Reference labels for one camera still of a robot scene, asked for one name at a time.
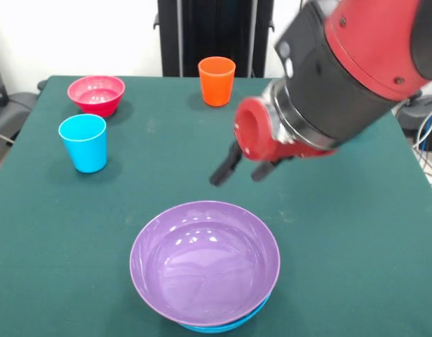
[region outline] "pink bowl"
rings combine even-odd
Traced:
[[[87,114],[109,117],[116,111],[125,89],[118,77],[87,76],[69,86],[68,97]]]

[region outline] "purple bowl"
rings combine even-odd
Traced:
[[[142,299],[179,324],[236,321],[271,293],[280,252],[269,228],[251,212],[219,201],[168,209],[139,233],[130,275]]]

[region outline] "blue cable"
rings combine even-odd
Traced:
[[[431,123],[432,123],[432,115],[431,115],[431,117],[429,117],[429,119],[428,119],[428,122],[426,123],[426,126],[425,126],[425,132],[427,132],[429,129],[430,129],[430,127],[431,127]],[[421,161],[421,159],[422,159],[422,157],[423,157],[423,155],[424,155],[424,151],[425,151],[425,147],[426,147],[426,141],[428,140],[428,137],[426,137],[425,138],[425,140],[424,140],[424,142],[421,144],[421,148],[420,148],[420,158],[419,158],[419,161]]]

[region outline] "green tablecloth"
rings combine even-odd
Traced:
[[[392,116],[333,157],[262,183],[245,161],[216,188],[236,105],[267,80],[211,109],[198,79],[127,77],[108,166],[87,176],[58,136],[72,81],[49,80],[0,172],[0,336],[198,336],[144,304],[128,258],[157,213],[199,199],[257,214],[281,250],[270,301],[227,336],[432,336],[432,190]]]

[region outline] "orange cup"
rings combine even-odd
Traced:
[[[200,61],[198,68],[203,101],[212,107],[221,107],[230,102],[235,62],[229,58],[212,56]]]

